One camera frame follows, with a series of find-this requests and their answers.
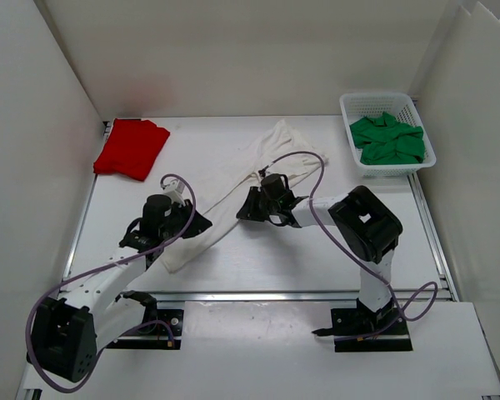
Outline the white t-shirt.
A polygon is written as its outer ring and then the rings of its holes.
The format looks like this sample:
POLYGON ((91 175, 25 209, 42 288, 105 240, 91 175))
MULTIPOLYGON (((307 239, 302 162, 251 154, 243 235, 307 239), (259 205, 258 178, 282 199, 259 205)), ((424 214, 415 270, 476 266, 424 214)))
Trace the white t-shirt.
POLYGON ((175 273, 230 233, 238 223, 236 213, 249 188, 259 184, 258 172, 263 168, 285 174, 289 184, 295 186, 321 167, 319 158, 328 161, 322 149, 281 120, 244 149, 210 157, 210 165, 200 162, 187 180, 196 195, 197 212, 211 221, 212 227, 169 245, 158 261, 175 273))

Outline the red t-shirt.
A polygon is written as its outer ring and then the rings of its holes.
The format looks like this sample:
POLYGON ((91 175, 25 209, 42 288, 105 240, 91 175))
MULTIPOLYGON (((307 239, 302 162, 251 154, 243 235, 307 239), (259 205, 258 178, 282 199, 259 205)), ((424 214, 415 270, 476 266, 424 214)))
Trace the red t-shirt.
POLYGON ((93 163, 93 172, 97 175, 120 174, 144 182, 169 138, 166 128, 150 120, 116 118, 93 163))

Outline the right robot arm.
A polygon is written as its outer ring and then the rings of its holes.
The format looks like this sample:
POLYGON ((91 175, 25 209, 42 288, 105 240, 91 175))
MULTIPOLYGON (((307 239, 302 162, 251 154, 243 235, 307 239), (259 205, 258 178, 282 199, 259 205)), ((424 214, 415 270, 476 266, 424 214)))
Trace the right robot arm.
POLYGON ((403 226, 387 206, 365 186, 335 197, 299 197, 287 177, 273 173, 249 189, 236 214, 239 220, 269 222, 277 227, 336 227, 348 249, 363 265, 358 300, 364 306, 357 322, 376 333, 388 322, 391 264, 403 226))

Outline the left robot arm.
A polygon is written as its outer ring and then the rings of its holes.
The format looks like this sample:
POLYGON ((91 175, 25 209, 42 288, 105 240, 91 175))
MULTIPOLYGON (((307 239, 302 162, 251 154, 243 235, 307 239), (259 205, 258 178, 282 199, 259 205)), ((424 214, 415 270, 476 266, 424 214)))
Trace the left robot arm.
POLYGON ((159 324, 156 299, 128 289, 179 238, 206 232, 212 222, 193 203, 154 194, 127 227, 107 269, 95 272, 60 298, 45 296, 27 325, 27 360, 67 379, 83 380, 96 357, 131 330, 150 333, 159 324))

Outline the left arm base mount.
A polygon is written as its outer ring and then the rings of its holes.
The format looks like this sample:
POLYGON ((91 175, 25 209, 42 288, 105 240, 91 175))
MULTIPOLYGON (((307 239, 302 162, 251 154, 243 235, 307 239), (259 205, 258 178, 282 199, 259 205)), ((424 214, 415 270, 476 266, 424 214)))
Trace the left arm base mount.
POLYGON ((123 292, 115 301, 137 304, 142 317, 140 322, 132 324, 123 335, 113 339, 107 348, 166 351, 181 349, 184 323, 182 306, 164 306, 153 295, 137 291, 123 292))

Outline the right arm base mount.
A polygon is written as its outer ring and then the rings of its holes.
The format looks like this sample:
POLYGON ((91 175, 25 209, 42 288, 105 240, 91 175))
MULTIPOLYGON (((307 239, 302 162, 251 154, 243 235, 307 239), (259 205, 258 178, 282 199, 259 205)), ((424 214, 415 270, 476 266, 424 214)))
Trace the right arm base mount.
POLYGON ((358 299, 355 307, 333 308, 332 326, 312 333, 318 338, 332 337, 336 353, 411 352, 407 322, 390 301, 377 312, 358 299))

